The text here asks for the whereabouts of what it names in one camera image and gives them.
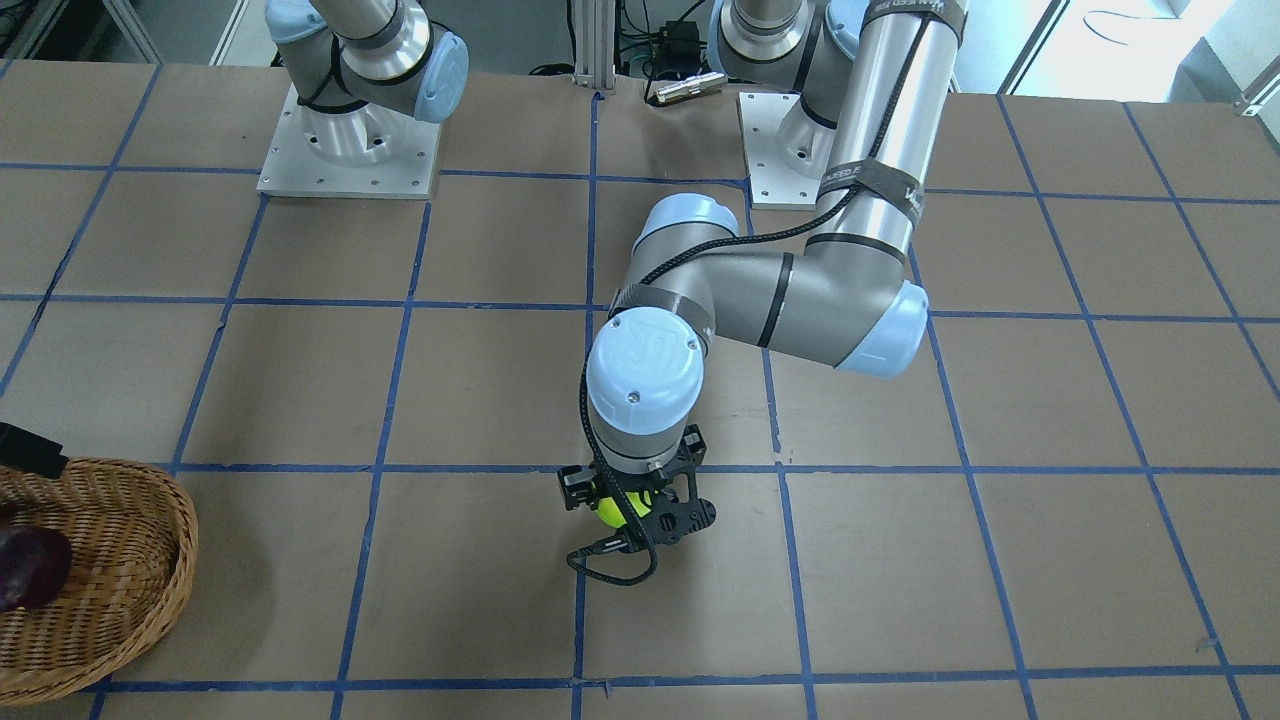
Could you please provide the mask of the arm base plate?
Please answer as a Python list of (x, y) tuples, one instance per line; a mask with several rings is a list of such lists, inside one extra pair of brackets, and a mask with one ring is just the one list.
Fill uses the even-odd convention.
[(257, 191), (288, 199), (431, 197), (442, 127), (367, 105), (325, 114), (288, 88)]
[(836, 131), (810, 118), (803, 95), (794, 92), (741, 92), (739, 119), (751, 204), (813, 209)]

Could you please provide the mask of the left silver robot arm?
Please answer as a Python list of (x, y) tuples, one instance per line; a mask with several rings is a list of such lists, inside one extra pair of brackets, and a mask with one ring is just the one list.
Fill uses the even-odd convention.
[(835, 67), (838, 115), (814, 218), (741, 234), (701, 193), (650, 211), (628, 273), (585, 359), (579, 411), (593, 459), (559, 471), (567, 509), (590, 507), (613, 534), (571, 562), (653, 552), (716, 520), (695, 482), (705, 455), (689, 415), (717, 338), (841, 372), (892, 378), (920, 347), (925, 291), (905, 277), (925, 173), (968, 19), (965, 1), (722, 1), (724, 54), (768, 60), (800, 46), (812, 17), (812, 69)]

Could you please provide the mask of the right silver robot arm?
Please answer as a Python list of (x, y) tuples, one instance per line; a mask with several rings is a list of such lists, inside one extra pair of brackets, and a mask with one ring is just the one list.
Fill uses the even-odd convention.
[[(428, 19), (426, 12), (420, 1), (264, 1), (266, 27), (271, 41), (278, 49), (301, 44), (308, 38), (319, 37), (320, 44), (317, 59), (306, 60), (301, 64), (306, 68), (319, 68), (314, 82), (306, 81), (307, 90), (296, 91), (297, 100), (287, 100), (284, 108), (284, 120), (303, 119), (334, 120), (338, 126), (353, 126), (361, 111), (370, 114), (374, 111), (390, 111), (390, 119), (399, 122), (406, 129), (398, 132), (407, 136), (426, 133), (433, 138), (430, 143), (436, 143), (436, 135), (440, 123), (457, 106), (462, 88), (465, 88), (468, 73), (468, 51), (465, 42), (439, 24), (433, 24)], [(106, 187), (116, 173), (118, 161), (123, 150), (131, 141), (138, 120), (142, 115), (150, 94), (156, 85), (160, 68), (152, 73), (147, 88), (143, 92), (141, 104), (134, 111), (129, 127), (113, 161), (108, 167), (88, 167), (91, 170), (104, 170), (96, 195), (87, 209), (81, 213), (81, 223), (70, 237), (67, 251), (55, 266), (47, 288), (37, 293), (38, 300), (20, 342), (17, 345), (10, 359), (3, 363), (3, 395), (17, 372), (22, 355), (29, 347), (35, 337), (36, 328), (52, 297), (52, 291), (58, 287), (65, 274), (70, 258), (82, 241), (90, 225), (97, 205), (105, 197)], [(390, 88), (402, 83), (410, 83), (413, 90), (411, 100), (416, 102), (415, 109), (408, 113), (412, 119), (406, 120), (393, 111), (404, 110), (410, 100), (389, 100)], [(325, 92), (342, 92), (349, 102), (339, 104), (320, 102)], [(356, 150), (320, 149), (320, 165), (332, 167), (337, 177), (337, 165), (346, 163), (378, 164), (390, 172), (392, 160), (374, 159), (375, 155), (387, 150), (369, 149), (361, 151), (357, 158)], [(3, 470), (28, 471), (38, 477), (58, 479), (65, 470), (68, 457), (61, 455), (61, 445), (40, 437), (29, 430), (3, 421), (1, 430)]]

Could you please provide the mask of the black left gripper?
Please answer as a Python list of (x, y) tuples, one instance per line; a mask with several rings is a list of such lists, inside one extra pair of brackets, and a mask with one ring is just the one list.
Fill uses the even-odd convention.
[(675, 455), (644, 473), (628, 473), (604, 460), (588, 465), (562, 466), (557, 471), (559, 493), (564, 509), (589, 506), (603, 521), (623, 521), (617, 502), (605, 488), (604, 473), (612, 477), (626, 493), (637, 514), (639, 529), (625, 525), (626, 553), (646, 551), (641, 530), (653, 544), (676, 544), (685, 536), (709, 528), (717, 519), (717, 507), (698, 495), (696, 471), (707, 454), (707, 442), (699, 425), (687, 425), (684, 437), (675, 446)]

